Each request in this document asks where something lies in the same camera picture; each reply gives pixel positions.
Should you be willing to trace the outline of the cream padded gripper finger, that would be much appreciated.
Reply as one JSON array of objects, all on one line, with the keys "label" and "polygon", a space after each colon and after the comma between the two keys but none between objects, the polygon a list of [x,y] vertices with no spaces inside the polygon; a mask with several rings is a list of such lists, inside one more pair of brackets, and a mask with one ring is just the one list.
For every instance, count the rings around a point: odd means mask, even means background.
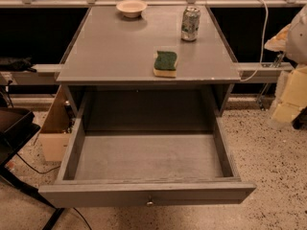
[{"label": "cream padded gripper finger", "polygon": [[298,65],[291,72],[282,71],[270,108],[272,127],[289,126],[307,106],[307,66]]}]

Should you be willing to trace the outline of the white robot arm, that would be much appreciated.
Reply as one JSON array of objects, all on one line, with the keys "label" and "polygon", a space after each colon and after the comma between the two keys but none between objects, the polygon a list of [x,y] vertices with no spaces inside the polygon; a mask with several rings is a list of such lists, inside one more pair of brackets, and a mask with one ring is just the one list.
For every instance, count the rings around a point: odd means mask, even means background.
[{"label": "white robot arm", "polygon": [[279,33],[265,43],[269,51],[282,52],[297,64],[277,82],[271,119],[290,124],[307,107],[307,5]]}]

